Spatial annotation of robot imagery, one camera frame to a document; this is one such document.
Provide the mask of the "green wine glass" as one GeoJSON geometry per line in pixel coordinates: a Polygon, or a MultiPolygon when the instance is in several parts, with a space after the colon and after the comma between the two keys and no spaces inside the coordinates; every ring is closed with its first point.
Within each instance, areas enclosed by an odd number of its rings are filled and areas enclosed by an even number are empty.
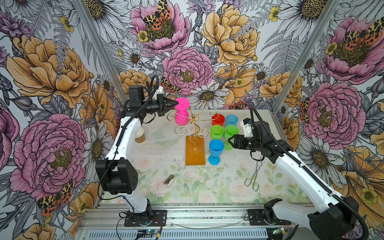
{"type": "Polygon", "coordinates": [[[225,150],[226,151],[231,151],[233,149],[232,145],[229,143],[229,138],[233,137],[234,135],[239,134],[239,129],[236,126],[233,125],[228,125],[225,128],[225,150]]]}
{"type": "Polygon", "coordinates": [[[221,140],[223,138],[225,129],[220,125],[213,125],[210,128],[210,137],[212,140],[221,140]]]}

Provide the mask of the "pink wine glass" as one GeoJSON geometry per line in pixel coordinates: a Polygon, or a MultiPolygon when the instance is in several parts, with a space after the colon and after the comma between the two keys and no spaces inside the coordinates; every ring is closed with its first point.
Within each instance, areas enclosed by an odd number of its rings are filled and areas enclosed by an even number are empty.
{"type": "Polygon", "coordinates": [[[178,98],[176,101],[179,103],[176,106],[175,122],[178,126],[185,126],[189,123],[189,112],[190,102],[186,98],[178,98]]]}

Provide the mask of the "blue wine glass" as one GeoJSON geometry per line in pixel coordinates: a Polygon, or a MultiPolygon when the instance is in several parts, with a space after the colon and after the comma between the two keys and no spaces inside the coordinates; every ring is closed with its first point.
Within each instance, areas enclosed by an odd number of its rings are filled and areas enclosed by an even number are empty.
{"type": "Polygon", "coordinates": [[[237,126],[239,118],[236,115],[227,115],[225,117],[225,126],[237,126]]]}
{"type": "Polygon", "coordinates": [[[218,165],[220,163],[220,155],[223,153],[225,144],[221,140],[211,140],[209,143],[210,156],[208,158],[211,165],[218,165]]]}

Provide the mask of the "red wine glass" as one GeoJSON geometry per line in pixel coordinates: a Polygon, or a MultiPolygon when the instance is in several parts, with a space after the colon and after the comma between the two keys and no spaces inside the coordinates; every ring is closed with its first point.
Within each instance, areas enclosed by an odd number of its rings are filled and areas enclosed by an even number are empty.
{"type": "Polygon", "coordinates": [[[212,120],[211,120],[211,123],[212,123],[212,126],[215,126],[215,125],[219,125],[219,126],[224,126],[225,124],[225,117],[221,114],[214,114],[212,116],[212,120]]]}

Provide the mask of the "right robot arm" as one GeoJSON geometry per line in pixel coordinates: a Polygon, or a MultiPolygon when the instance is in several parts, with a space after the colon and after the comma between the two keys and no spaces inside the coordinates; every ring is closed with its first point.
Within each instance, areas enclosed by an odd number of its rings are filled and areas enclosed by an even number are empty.
{"type": "Polygon", "coordinates": [[[359,203],[353,197],[344,197],[323,181],[308,165],[302,161],[292,147],[284,140],[277,140],[271,133],[269,124],[264,121],[258,110],[250,107],[250,118],[243,120],[242,135],[229,138],[230,145],[250,154],[259,152],[257,162],[268,159],[272,164],[286,173],[313,206],[305,207],[284,202],[275,198],[264,204],[261,216],[267,225],[278,222],[291,222],[311,230],[320,240],[343,240],[356,223],[362,228],[361,240],[369,237],[369,228],[365,219],[359,214],[359,203]]]}

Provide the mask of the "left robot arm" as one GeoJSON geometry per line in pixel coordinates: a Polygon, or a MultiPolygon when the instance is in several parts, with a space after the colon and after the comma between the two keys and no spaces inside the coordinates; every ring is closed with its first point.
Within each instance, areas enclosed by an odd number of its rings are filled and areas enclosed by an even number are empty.
{"type": "Polygon", "coordinates": [[[177,101],[164,96],[158,76],[153,76],[146,86],[130,86],[129,99],[123,105],[121,125],[113,146],[106,158],[95,165],[103,191],[114,199],[122,198],[132,209],[127,216],[143,224],[152,220],[153,213],[150,201],[137,190],[138,172],[131,163],[135,139],[148,114],[162,117],[176,105],[177,101]]]}

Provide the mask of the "brown paper cup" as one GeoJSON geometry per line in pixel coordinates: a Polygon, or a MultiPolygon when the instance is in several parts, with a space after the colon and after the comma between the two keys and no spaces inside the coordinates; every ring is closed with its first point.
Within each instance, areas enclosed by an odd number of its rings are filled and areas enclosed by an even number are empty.
{"type": "Polygon", "coordinates": [[[137,132],[136,137],[135,137],[135,142],[138,143],[138,144],[141,144],[145,140],[146,140],[145,130],[143,128],[140,128],[139,131],[137,132]]]}

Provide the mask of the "metal tongs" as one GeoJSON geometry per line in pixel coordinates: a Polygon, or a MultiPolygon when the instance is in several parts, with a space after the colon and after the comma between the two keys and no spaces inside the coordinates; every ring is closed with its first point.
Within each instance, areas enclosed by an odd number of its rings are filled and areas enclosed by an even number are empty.
{"type": "Polygon", "coordinates": [[[252,187],[252,190],[254,192],[257,192],[259,190],[259,184],[257,183],[257,177],[258,177],[258,173],[260,171],[260,168],[263,166],[263,162],[262,161],[258,161],[257,164],[256,164],[256,168],[255,168],[255,171],[253,173],[253,175],[250,177],[250,178],[246,178],[245,181],[244,181],[244,185],[246,187],[252,187]]]}

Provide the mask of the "small metal carabiner clip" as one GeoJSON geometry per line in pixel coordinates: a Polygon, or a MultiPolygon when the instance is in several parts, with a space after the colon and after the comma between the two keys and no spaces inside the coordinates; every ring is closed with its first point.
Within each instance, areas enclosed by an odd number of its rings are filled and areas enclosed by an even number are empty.
{"type": "Polygon", "coordinates": [[[170,175],[165,181],[164,181],[164,185],[170,185],[175,179],[175,176],[174,175],[170,175]]]}

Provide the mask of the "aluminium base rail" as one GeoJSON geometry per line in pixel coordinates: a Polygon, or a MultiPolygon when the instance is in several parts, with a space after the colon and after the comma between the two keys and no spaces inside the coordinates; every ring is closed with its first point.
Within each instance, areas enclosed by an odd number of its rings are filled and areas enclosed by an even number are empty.
{"type": "Polygon", "coordinates": [[[88,210],[76,236],[77,240],[315,240],[309,229],[292,220],[268,225],[260,216],[248,215],[249,210],[260,212],[260,205],[154,205],[160,213],[159,225],[129,223],[123,204],[104,204],[88,210]]]}

